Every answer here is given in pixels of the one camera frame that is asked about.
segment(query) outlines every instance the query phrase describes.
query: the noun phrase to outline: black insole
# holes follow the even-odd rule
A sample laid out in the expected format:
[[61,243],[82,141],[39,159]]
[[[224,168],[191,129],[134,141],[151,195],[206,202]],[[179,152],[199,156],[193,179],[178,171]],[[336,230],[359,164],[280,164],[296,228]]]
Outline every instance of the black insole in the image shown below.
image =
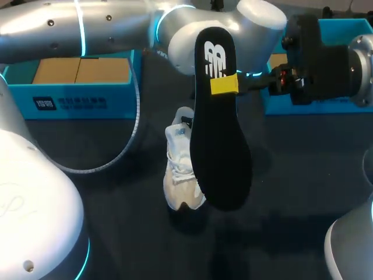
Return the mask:
[[245,203],[252,180],[251,153],[238,123],[236,94],[212,94],[210,84],[211,79],[236,73],[230,33],[219,27],[200,32],[195,46],[191,159],[206,199],[222,211],[236,210]]

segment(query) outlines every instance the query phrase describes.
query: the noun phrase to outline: white logo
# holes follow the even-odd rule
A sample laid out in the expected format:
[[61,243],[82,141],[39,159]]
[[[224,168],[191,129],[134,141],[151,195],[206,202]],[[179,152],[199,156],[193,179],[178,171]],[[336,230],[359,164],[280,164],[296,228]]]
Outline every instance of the white logo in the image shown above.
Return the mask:
[[165,54],[164,52],[162,51],[157,51],[158,55],[160,55],[161,57],[164,57],[165,59],[168,59],[168,55]]
[[214,45],[210,41],[205,42],[205,60],[210,64],[206,65],[206,74],[211,78],[225,77],[222,73],[226,69],[226,51],[221,45]]
[[38,100],[36,103],[38,107],[53,107],[52,101],[49,100]]

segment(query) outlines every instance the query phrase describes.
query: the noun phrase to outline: teal box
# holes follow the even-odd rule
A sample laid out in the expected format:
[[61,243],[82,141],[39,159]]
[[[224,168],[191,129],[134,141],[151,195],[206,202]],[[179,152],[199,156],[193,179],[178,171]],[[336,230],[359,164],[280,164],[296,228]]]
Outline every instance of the teal box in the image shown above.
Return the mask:
[[[141,51],[91,56],[127,58],[132,61],[140,83]],[[39,61],[5,68],[10,92],[26,120],[135,119],[136,92],[132,73],[127,83],[76,83],[33,85]]]
[[[365,19],[321,19],[319,20],[322,41],[326,45],[349,45],[351,41],[362,34],[372,34],[373,29]],[[278,42],[274,54],[286,53]],[[337,98],[325,101],[315,101],[310,105],[292,105],[290,96],[269,96],[267,90],[262,91],[267,115],[288,114],[337,114],[337,113],[373,113],[373,108],[359,108],[349,101],[349,98]]]

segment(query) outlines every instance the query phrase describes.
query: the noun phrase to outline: sneaker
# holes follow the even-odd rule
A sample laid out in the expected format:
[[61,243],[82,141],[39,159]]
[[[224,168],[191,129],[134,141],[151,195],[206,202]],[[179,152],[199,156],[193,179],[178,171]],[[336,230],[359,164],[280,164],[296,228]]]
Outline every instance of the sneaker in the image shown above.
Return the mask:
[[177,110],[173,123],[166,128],[167,167],[163,180],[163,191],[168,206],[179,210],[184,203],[193,210],[198,209],[206,198],[201,192],[192,168],[189,143],[191,141],[191,123],[194,111],[189,107]]

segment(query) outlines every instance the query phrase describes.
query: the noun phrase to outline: dark surface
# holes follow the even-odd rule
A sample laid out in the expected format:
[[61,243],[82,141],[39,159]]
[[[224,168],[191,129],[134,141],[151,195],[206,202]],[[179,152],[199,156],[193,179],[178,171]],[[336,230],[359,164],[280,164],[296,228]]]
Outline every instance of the dark surface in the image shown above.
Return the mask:
[[[92,239],[90,279],[330,279],[325,233],[371,192],[361,164],[373,115],[264,118],[258,96],[240,97],[254,161],[251,195],[237,212],[207,207],[205,228],[191,235],[177,230],[183,220],[169,215],[162,183],[164,129],[177,108],[192,106],[192,78],[150,55],[143,80],[149,130],[137,156],[116,174],[74,178]],[[132,129],[123,121],[29,124],[49,155],[69,167],[111,159]]]

